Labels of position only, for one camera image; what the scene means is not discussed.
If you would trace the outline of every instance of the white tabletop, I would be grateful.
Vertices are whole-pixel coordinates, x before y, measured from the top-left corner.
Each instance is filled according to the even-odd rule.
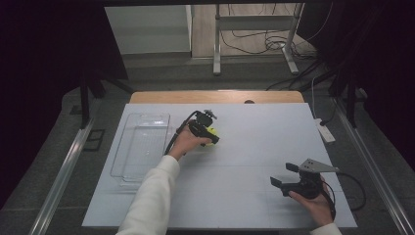
[[[219,142],[198,147],[180,160],[181,172],[172,198],[169,228],[287,229],[315,226],[306,210],[270,184],[299,182],[285,163],[306,159],[330,165],[323,141],[307,104],[129,104],[92,198],[83,226],[118,227],[136,189],[121,187],[111,177],[127,117],[170,114],[178,127],[193,111],[212,110]],[[335,173],[323,173],[336,194],[336,223],[356,227]]]

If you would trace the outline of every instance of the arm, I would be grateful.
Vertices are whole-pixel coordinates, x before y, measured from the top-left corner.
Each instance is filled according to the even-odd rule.
[[[165,234],[172,191],[180,171],[178,161],[196,146],[208,143],[210,139],[195,137],[189,127],[183,129],[168,155],[147,173],[117,235]]]

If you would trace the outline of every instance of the white sleeve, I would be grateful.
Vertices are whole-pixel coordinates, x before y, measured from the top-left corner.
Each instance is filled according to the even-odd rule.
[[[147,173],[117,235],[161,234],[167,231],[171,194],[180,166],[169,155]]]
[[[335,223],[316,228],[310,232],[311,235],[342,235],[338,226]]]

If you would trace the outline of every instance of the metal stand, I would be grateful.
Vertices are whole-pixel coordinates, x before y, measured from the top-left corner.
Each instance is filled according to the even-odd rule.
[[[298,74],[299,69],[293,60],[291,44],[299,24],[303,3],[298,3],[293,16],[224,16],[219,14],[219,4],[216,4],[215,37],[213,55],[213,74],[220,75],[220,44],[221,30],[289,30],[282,52],[292,74]]]

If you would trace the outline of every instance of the clear plastic container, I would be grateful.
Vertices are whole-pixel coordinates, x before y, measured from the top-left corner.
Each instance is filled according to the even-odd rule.
[[[120,186],[139,186],[163,156],[171,138],[169,114],[128,116],[115,154],[111,176]]]

